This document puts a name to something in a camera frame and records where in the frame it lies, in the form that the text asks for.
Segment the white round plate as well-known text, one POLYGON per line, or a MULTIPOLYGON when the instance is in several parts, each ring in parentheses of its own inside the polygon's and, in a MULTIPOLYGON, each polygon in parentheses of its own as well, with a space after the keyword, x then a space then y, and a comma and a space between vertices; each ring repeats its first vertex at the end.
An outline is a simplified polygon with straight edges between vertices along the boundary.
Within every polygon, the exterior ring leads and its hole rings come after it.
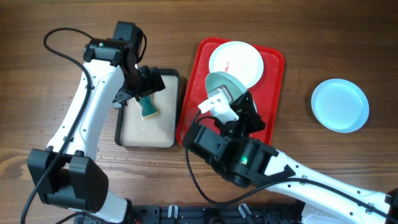
POLYGON ((261 79, 264 61, 252 45, 230 41, 213 51, 208 67, 210 72, 226 72, 232 75, 249 89, 261 79))

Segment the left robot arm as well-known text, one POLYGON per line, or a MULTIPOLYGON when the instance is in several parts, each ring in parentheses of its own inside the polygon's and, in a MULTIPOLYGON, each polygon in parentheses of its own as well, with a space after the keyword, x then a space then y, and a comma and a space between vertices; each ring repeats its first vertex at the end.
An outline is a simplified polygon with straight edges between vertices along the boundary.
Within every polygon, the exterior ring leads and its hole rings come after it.
POLYGON ((119 21, 108 39, 90 39, 65 119, 47 147, 28 156, 35 185, 31 197, 72 209, 84 221, 137 222, 131 201, 110 191, 108 176, 95 160, 109 109, 123 108, 130 99, 148 108, 151 96, 165 88, 158 68, 141 65, 146 46, 146 35, 132 22, 119 21))

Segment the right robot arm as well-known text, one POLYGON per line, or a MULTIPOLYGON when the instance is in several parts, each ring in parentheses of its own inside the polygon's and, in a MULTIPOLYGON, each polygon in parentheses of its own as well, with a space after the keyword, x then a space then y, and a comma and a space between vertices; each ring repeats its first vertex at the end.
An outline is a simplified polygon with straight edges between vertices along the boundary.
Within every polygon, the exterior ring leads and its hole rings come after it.
POLYGON ((186 152, 201 157, 224 180, 254 190, 232 200, 238 202, 266 189, 288 195, 327 212, 330 220, 345 223, 397 223, 397 196, 345 184, 311 170, 288 155, 251 138, 265 128, 250 92, 246 91, 229 107, 237 119, 223 123, 212 116, 218 132, 195 116, 182 145, 186 152))

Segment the pale green round plate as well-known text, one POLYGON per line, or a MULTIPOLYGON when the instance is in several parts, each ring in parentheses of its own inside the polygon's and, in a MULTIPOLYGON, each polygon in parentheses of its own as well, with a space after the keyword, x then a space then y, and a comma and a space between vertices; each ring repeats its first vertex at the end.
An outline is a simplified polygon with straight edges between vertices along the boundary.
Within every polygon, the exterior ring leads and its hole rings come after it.
POLYGON ((205 89, 208 94, 222 85, 226 87, 228 95, 232 99, 229 106, 236 111, 234 106, 237 105, 238 98, 244 95, 248 89, 237 78, 226 72, 209 73, 205 78, 205 89))

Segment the light blue round plate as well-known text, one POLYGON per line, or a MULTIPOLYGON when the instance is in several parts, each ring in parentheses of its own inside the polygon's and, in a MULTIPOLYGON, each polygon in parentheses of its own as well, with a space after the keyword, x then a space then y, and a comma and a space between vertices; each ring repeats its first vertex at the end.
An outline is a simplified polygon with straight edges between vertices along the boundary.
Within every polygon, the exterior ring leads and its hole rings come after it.
POLYGON ((337 133, 355 132, 369 118, 369 101, 362 89, 340 78, 321 82, 314 89, 310 104, 318 122, 337 133))

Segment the green yellow scrub sponge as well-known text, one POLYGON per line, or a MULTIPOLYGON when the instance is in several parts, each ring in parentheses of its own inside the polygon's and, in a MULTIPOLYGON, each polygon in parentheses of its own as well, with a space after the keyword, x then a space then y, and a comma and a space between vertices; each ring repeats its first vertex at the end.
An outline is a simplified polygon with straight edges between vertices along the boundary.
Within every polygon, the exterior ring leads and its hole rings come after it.
POLYGON ((142 119, 150 119, 159 114, 159 110, 156 108, 154 104, 152 95, 141 98, 138 104, 139 107, 141 108, 142 119))

